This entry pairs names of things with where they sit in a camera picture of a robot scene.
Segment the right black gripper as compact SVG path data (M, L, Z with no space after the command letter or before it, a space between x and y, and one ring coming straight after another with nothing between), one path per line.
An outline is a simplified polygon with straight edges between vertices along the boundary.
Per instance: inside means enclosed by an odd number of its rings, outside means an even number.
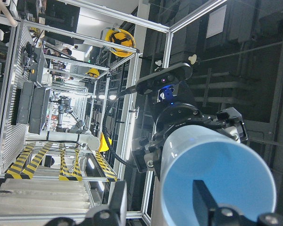
M189 120L202 118L194 95L186 82L170 85L156 92L150 102L150 112L155 123L152 140L140 137L132 140L132 155L139 173L161 171L163 141L178 127ZM234 107L216 113L217 121L224 122L225 134L241 143L248 140L243 117Z

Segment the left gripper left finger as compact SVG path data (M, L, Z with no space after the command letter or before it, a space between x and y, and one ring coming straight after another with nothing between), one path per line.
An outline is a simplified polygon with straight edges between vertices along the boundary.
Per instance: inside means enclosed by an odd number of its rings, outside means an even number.
M91 208L85 217L85 226L125 226L127 212L127 184L117 181L108 204Z

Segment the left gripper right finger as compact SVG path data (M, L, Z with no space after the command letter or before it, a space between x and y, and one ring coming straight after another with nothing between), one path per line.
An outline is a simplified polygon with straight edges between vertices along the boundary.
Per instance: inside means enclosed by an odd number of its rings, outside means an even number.
M250 221L230 207L219 207L206 184L194 180L192 202L200 226L249 226Z

